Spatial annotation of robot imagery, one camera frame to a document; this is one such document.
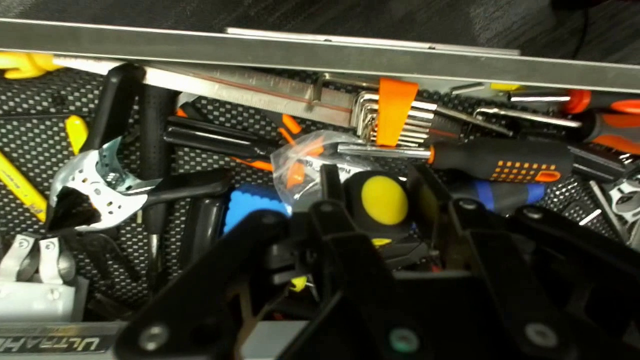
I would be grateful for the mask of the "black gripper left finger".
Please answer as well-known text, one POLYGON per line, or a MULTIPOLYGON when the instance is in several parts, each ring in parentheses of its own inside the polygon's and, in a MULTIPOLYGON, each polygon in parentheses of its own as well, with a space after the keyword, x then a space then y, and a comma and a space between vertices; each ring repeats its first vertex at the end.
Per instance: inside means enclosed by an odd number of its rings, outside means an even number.
POLYGON ((257 210, 150 299, 117 336, 118 360, 236 360, 299 274, 342 270, 374 252, 341 202, 286 218, 257 210))

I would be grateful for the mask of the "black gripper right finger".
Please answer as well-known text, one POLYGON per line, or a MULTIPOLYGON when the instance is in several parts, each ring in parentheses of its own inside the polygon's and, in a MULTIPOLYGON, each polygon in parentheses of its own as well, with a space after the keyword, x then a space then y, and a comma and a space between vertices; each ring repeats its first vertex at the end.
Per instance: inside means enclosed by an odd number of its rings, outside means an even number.
POLYGON ((475 275, 518 355, 640 360, 634 250, 541 205, 497 216, 428 168, 412 171, 412 193, 444 267, 475 275))

